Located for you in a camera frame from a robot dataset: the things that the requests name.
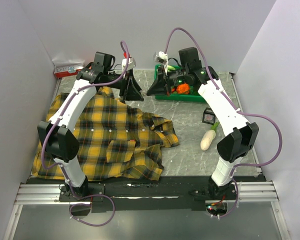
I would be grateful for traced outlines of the yellow plaid shirt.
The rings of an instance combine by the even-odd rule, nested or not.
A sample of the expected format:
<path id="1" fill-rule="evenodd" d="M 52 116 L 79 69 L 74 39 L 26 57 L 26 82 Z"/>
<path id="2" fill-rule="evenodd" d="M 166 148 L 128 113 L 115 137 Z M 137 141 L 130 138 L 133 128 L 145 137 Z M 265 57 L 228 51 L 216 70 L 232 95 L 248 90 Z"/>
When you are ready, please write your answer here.
<path id="1" fill-rule="evenodd" d="M 74 127 L 78 162 L 89 181 L 112 177 L 157 181 L 162 148 L 180 144 L 171 120 L 119 102 L 111 88 L 100 88 Z"/>

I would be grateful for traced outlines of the round brown brooch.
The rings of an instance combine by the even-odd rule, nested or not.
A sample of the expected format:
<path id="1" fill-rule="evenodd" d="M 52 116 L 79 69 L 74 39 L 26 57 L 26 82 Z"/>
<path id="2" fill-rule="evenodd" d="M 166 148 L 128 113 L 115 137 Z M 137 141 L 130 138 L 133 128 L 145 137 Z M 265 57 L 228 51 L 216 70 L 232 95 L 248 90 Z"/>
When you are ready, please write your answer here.
<path id="1" fill-rule="evenodd" d="M 214 119 L 214 116 L 213 115 L 211 115 L 211 114 L 206 114 L 205 115 L 205 120 L 206 121 L 212 121 Z"/>

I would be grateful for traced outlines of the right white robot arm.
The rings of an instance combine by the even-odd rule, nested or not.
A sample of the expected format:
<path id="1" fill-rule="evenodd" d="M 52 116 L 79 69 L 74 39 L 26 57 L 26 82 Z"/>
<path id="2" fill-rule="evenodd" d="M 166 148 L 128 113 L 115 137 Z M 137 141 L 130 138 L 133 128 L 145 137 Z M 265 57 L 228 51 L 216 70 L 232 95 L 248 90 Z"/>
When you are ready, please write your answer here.
<path id="1" fill-rule="evenodd" d="M 187 83 L 196 87 L 198 94 L 208 103 L 225 135 L 217 144 L 219 160 L 208 180 L 208 194 L 217 200 L 225 195 L 231 184 L 235 166 L 253 148 L 259 127 L 255 122 L 250 123 L 235 109 L 216 72 L 206 60 L 200 61 L 197 48 L 182 49 L 179 57 L 180 67 L 169 71 L 168 55 L 163 51 L 154 55 L 154 60 L 160 67 L 146 94 L 170 96 L 172 88 Z"/>

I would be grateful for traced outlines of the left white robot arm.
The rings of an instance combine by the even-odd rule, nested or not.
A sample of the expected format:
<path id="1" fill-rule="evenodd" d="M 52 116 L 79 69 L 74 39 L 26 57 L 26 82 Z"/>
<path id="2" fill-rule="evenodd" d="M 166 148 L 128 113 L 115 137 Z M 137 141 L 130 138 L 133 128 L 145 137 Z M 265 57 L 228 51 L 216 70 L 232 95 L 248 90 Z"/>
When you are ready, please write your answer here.
<path id="1" fill-rule="evenodd" d="M 89 195 L 88 178 L 77 157 L 80 144 L 74 136 L 74 127 L 87 103 L 103 86 L 118 89 L 122 101 L 144 100 L 133 73 L 136 61 L 127 51 L 123 54 L 122 73 L 117 74 L 112 72 L 116 58 L 97 51 L 94 61 L 78 71 L 72 90 L 61 107 L 48 121 L 41 121 L 37 126 L 41 158 L 45 158 L 45 153 L 53 158 L 65 177 L 66 190 L 71 191 L 77 201 L 83 201 Z"/>

